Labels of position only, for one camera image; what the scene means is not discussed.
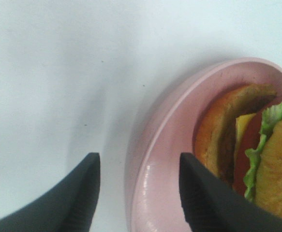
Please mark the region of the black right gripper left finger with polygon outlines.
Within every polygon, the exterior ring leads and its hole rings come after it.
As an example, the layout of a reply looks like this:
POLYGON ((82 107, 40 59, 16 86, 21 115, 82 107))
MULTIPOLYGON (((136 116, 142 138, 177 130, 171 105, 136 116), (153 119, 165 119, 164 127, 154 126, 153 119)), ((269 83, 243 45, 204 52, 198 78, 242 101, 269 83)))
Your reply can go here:
POLYGON ((89 153, 44 195, 0 219, 0 232, 88 232, 100 192, 100 156, 89 153))

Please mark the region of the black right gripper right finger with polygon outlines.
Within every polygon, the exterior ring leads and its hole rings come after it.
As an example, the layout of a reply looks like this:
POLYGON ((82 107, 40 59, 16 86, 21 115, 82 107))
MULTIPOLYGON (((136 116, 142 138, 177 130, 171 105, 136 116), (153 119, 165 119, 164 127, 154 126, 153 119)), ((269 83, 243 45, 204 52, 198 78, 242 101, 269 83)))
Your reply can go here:
POLYGON ((193 232, 282 232, 282 219, 248 202, 191 153, 181 153, 179 193, 193 232))

